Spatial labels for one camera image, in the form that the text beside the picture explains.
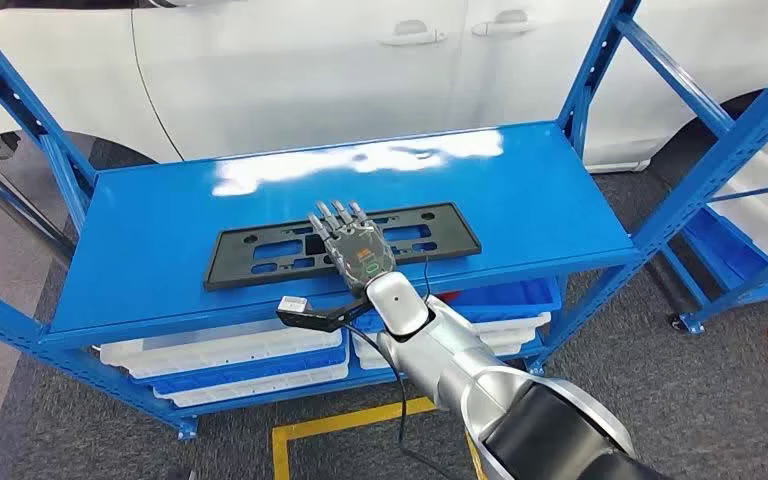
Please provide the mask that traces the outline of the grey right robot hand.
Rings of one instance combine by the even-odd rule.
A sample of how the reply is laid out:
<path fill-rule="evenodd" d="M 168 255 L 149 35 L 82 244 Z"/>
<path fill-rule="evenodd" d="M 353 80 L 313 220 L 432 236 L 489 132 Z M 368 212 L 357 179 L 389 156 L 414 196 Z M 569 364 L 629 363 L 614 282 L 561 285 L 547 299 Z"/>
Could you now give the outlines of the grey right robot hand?
<path fill-rule="evenodd" d="M 326 254 L 343 277 L 351 294 L 360 298 L 376 278 L 395 270 L 396 260 L 378 225 L 355 201 L 349 209 L 337 200 L 330 209 L 315 203 L 309 213 L 314 232 L 322 239 Z"/>

